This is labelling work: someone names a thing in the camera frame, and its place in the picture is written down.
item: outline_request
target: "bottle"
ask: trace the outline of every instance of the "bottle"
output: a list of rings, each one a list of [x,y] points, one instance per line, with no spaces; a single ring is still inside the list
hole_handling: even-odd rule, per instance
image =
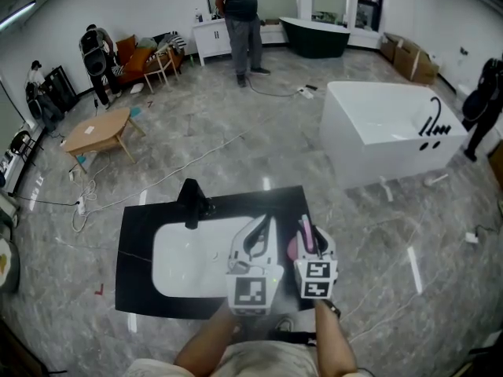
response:
[[[203,22],[203,14],[199,9],[196,9],[196,22]]]

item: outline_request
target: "cardboard box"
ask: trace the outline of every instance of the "cardboard box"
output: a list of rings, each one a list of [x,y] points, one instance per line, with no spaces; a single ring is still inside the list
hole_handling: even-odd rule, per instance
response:
[[[490,167],[493,168],[494,176],[503,189],[503,144],[499,143],[497,148],[489,156]]]
[[[380,43],[380,52],[391,62],[395,59],[395,49],[401,36],[384,33]]]
[[[426,52],[407,39],[396,46],[393,65],[409,81],[424,85],[433,84],[440,70]]]

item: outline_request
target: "black bag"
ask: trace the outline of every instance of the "black bag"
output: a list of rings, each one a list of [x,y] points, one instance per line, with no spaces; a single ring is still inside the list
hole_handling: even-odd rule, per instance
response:
[[[95,30],[86,32],[80,39],[80,46],[89,75],[102,75],[107,68],[107,60],[97,40],[97,32]]]
[[[33,101],[39,95],[39,86],[34,82],[29,82],[24,89],[26,101]]]
[[[463,116],[469,122],[475,122],[487,110],[489,100],[484,99],[479,90],[473,91],[463,104]]]

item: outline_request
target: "wrist strap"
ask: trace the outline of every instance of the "wrist strap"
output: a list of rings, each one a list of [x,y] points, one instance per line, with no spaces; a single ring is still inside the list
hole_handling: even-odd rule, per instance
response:
[[[334,305],[332,302],[326,299],[323,299],[323,302],[329,307],[330,311],[337,316],[337,318],[340,318],[341,312],[339,309],[337,309],[336,305]]]

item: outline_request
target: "black faucet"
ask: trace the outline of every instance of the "black faucet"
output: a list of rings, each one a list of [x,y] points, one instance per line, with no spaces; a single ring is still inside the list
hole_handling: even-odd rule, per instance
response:
[[[185,180],[176,202],[186,209],[185,227],[191,230],[197,229],[201,216],[207,214],[212,207],[209,199],[204,196],[199,184],[194,179]]]
[[[440,102],[440,99],[437,97],[433,97],[430,102],[437,101],[439,103],[439,112],[437,113],[437,117],[435,118],[433,124],[430,127],[430,130],[426,132],[426,135],[431,136],[431,132],[433,131],[433,128],[435,127],[435,124],[439,121],[440,118],[440,113],[442,113],[442,102]]]

